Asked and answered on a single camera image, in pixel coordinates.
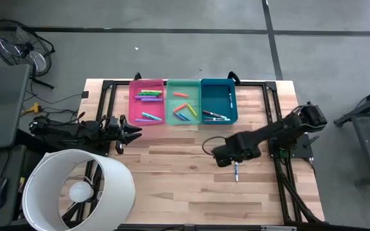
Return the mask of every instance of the yellow highlighter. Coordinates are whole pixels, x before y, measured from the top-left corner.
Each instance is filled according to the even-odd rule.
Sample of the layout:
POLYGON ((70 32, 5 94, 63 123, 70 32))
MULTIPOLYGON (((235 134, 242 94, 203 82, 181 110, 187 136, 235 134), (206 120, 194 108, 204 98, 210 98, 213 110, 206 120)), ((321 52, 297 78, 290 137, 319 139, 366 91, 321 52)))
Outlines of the yellow highlighter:
POLYGON ((192 114, 195 116, 195 117, 198 117, 197 113, 193 110, 193 108, 191 107, 190 104, 188 104, 188 108, 191 110, 192 114))

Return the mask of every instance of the black stripe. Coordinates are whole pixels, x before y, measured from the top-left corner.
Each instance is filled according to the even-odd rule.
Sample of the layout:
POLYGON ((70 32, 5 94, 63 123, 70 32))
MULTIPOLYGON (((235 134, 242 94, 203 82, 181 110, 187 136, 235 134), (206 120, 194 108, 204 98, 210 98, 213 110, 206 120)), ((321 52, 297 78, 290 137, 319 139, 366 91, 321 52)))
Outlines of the black stripe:
POLYGON ((267 0, 262 0, 263 14, 265 15, 265 22, 267 24, 268 40, 270 46, 270 55, 274 63, 275 79, 283 80, 281 64, 279 63, 278 51, 276 49, 275 34, 272 27, 272 20, 270 19, 269 7, 267 0))
POLYGON ((370 31, 301 31, 301 30, 274 30, 275 35, 296 36, 370 36, 370 31))
POLYGON ((266 30, 234 29, 155 29, 155 28, 67 28, 67 27, 29 27, 34 32, 61 33, 183 33, 183 34, 233 34, 266 35, 266 30))

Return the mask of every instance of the desk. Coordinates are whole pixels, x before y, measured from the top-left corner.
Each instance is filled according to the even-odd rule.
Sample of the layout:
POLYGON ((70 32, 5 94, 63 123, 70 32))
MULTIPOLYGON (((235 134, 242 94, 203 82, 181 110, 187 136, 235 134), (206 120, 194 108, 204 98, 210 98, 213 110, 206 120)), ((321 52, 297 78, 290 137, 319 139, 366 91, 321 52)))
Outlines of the desk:
MULTIPOLYGON (((89 97, 81 101, 79 109, 86 113, 84 120, 95 120, 102 81, 86 81, 84 90, 89 91, 89 97)), ((294 84, 277 81, 276 85, 286 116, 297 106, 294 84)), ((236 87, 236 98, 239 119, 233 125, 144 126, 142 137, 126 146, 125 154, 118 155, 115 144, 111 145, 110 158, 129 168, 136 187, 135 205, 125 223, 283 224, 275 168, 266 142, 260 144, 260 158, 240 164, 238 183, 233 166, 219 168, 202 152, 201 144, 209 137, 227 137, 267 124, 260 88, 236 87)), ((108 102, 104 105, 106 114, 108 102)), ((121 114, 128 117, 128 86, 119 86, 116 91, 113 115, 121 114)), ((207 148, 221 142, 213 140, 207 148)), ((292 167, 297 192, 312 212, 324 219, 312 168, 298 159, 292 160, 292 167)), ((293 218, 292 200, 286 198, 293 218)))

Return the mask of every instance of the light bulb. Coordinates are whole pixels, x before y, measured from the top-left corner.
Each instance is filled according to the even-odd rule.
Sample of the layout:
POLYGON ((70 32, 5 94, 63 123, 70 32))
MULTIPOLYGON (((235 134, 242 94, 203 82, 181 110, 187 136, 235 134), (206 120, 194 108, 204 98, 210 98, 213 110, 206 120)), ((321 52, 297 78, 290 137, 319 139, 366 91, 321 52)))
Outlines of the light bulb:
POLYGON ((87 182, 77 182, 69 189, 69 197, 74 202, 83 202, 93 196, 94 191, 87 182))

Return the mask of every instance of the electric fan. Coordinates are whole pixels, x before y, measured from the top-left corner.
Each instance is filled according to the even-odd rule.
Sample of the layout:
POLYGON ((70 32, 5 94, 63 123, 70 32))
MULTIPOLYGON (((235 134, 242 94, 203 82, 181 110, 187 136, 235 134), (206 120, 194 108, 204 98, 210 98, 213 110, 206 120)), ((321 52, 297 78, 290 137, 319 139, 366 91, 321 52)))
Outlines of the electric fan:
POLYGON ((55 52, 52 43, 37 35, 24 24, 0 19, 0 57, 8 65, 28 64, 33 66, 31 79, 35 83, 50 87, 47 83, 36 80, 44 76, 51 68, 51 54, 55 52))

